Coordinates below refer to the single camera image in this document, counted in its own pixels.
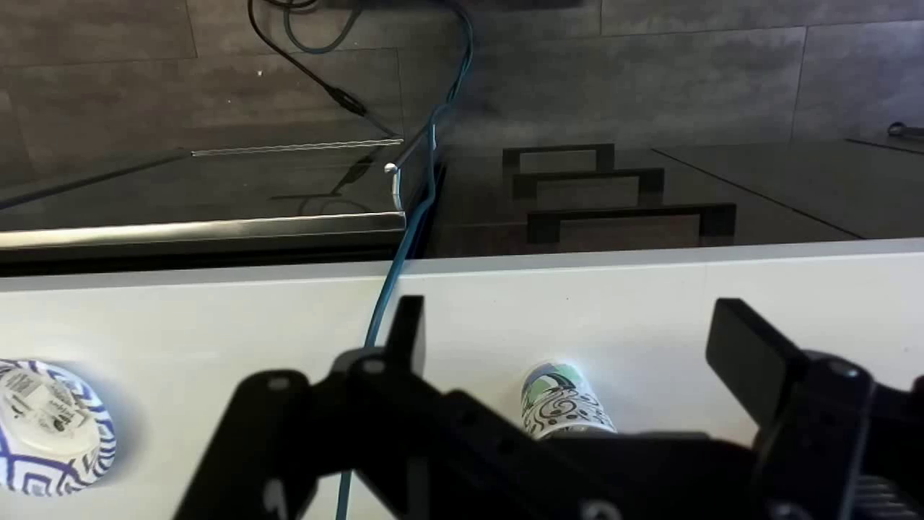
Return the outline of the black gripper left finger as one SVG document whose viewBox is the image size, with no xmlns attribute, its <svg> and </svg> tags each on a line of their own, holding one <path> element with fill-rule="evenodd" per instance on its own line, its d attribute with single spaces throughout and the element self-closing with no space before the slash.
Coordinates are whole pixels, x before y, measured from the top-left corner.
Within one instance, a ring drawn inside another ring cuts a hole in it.
<svg viewBox="0 0 924 520">
<path fill-rule="evenodd" d="M 301 520 L 321 479 L 355 470 L 399 520 L 492 520 L 503 493 L 479 467 L 463 401 L 421 378 L 425 298 L 402 298 L 386 340 L 346 350 L 321 381 L 245 375 L 173 520 Z"/>
</svg>

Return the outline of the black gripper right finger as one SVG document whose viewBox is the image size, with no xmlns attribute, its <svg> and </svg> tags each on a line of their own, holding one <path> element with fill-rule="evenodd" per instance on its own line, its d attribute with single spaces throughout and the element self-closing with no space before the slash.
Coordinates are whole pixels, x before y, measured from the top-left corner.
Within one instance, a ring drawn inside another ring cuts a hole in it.
<svg viewBox="0 0 924 520">
<path fill-rule="evenodd" d="M 766 520 L 924 520 L 924 378 L 804 350 L 740 298 L 713 303 L 704 357 L 756 421 Z"/>
</svg>

